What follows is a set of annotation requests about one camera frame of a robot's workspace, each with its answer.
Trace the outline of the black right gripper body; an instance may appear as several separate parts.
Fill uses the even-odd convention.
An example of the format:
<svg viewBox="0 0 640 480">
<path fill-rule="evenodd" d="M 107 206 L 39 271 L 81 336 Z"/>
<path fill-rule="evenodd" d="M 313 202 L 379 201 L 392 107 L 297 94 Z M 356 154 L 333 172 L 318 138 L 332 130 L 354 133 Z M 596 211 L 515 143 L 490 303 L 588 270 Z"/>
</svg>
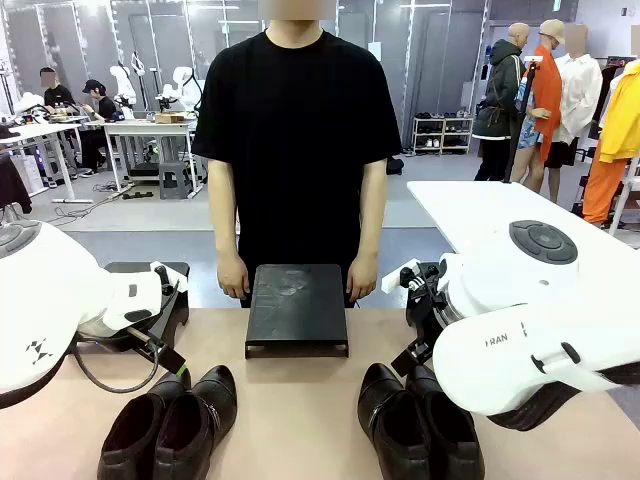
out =
<svg viewBox="0 0 640 480">
<path fill-rule="evenodd" d="M 446 267 L 436 262 L 418 262 L 404 268 L 404 288 L 408 291 L 406 320 L 416 330 L 416 339 L 407 347 L 415 362 L 431 358 L 435 342 L 446 327 L 445 296 L 438 282 Z"/>
</svg>

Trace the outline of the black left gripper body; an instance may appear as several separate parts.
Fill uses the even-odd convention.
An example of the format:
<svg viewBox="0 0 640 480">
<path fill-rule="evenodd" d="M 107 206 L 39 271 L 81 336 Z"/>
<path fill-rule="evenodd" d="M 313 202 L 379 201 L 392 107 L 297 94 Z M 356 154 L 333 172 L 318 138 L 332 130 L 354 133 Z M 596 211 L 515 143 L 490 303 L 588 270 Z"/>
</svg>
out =
<svg viewBox="0 0 640 480">
<path fill-rule="evenodd" d="M 188 320 L 189 293 L 175 289 L 171 295 L 161 296 L 160 312 L 143 325 L 142 332 L 174 348 L 178 328 L 185 327 Z"/>
</svg>

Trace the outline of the person's left hand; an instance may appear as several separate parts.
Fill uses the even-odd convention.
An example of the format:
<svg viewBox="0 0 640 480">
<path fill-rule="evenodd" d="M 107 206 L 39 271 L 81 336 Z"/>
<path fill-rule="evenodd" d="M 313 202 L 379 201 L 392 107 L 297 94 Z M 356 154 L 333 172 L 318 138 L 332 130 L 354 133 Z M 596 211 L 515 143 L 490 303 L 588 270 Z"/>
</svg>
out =
<svg viewBox="0 0 640 480">
<path fill-rule="evenodd" d="M 356 302 L 371 294 L 377 284 L 378 257 L 374 253 L 359 253 L 347 274 L 346 293 L 350 302 Z"/>
</svg>

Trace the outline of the person's right hand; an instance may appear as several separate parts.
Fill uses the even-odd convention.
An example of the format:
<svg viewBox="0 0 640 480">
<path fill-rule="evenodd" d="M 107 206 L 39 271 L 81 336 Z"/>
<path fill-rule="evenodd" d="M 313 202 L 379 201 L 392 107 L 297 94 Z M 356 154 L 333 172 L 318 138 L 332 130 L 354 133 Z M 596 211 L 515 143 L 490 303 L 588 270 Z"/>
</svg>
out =
<svg viewBox="0 0 640 480">
<path fill-rule="evenodd" d="M 250 294 L 248 269 L 237 253 L 224 253 L 219 257 L 217 278 L 224 294 L 245 300 Z"/>
</svg>

